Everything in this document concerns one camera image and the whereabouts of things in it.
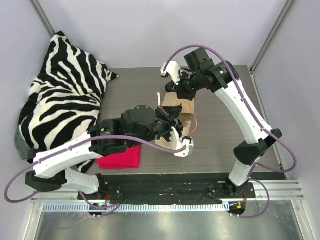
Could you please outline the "brown paper takeout bag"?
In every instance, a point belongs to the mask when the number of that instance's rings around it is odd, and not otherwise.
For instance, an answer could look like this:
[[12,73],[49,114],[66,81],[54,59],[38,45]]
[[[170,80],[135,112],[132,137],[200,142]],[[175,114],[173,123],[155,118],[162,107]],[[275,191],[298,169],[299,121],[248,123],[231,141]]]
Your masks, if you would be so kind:
[[[182,106],[182,111],[180,115],[180,120],[183,124],[182,137],[191,137],[193,139],[192,134],[196,131],[198,127],[198,120],[195,114],[195,101],[187,100],[187,99],[178,99],[177,94],[175,92],[167,92],[164,95],[164,99],[161,102],[161,106]],[[155,144],[159,146],[162,150],[168,153],[174,154],[175,152],[172,150],[170,145],[170,139],[165,140],[161,137],[157,140],[157,136],[155,134]]]

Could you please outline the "black plastic cup lid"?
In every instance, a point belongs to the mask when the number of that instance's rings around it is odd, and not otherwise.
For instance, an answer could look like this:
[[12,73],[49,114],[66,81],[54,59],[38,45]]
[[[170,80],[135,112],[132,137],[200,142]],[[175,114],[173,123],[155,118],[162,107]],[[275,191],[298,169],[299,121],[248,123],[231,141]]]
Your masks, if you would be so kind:
[[165,85],[165,92],[166,93],[175,93],[176,92],[176,85],[172,81],[168,82]]

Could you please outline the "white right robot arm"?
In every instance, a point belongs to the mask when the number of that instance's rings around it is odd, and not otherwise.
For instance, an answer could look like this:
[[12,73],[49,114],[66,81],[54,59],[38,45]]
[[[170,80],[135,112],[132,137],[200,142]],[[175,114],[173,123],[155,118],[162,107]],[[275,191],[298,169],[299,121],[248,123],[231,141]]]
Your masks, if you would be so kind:
[[254,164],[276,142],[270,134],[280,138],[282,132],[263,120],[230,62],[214,64],[201,47],[184,59],[190,73],[179,73],[179,83],[175,86],[177,97],[191,101],[197,91],[210,90],[225,104],[244,136],[244,141],[233,150],[236,162],[225,186],[226,194],[236,198],[244,192]]

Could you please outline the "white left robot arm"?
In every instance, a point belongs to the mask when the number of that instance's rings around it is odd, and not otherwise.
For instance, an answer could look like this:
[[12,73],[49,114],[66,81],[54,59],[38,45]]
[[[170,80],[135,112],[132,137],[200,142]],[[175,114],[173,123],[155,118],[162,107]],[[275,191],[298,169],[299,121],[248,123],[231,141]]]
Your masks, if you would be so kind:
[[38,192],[66,188],[100,200],[107,192],[103,177],[99,174],[87,175],[71,167],[125,153],[127,149],[142,144],[177,157],[188,156],[193,140],[183,136],[181,110],[180,106],[152,109],[139,105],[125,111],[120,118],[104,120],[75,140],[36,153],[33,168],[25,175],[25,184]]

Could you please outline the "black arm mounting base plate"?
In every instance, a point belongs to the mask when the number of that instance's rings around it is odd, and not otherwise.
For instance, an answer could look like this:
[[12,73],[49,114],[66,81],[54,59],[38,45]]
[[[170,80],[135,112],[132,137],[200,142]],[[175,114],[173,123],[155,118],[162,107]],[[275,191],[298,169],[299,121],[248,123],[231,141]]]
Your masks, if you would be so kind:
[[186,174],[128,174],[104,175],[105,195],[114,201],[129,204],[154,204],[159,201],[178,201],[197,197],[214,199],[254,199],[256,193],[252,183],[243,190],[230,195],[225,183],[226,173]]

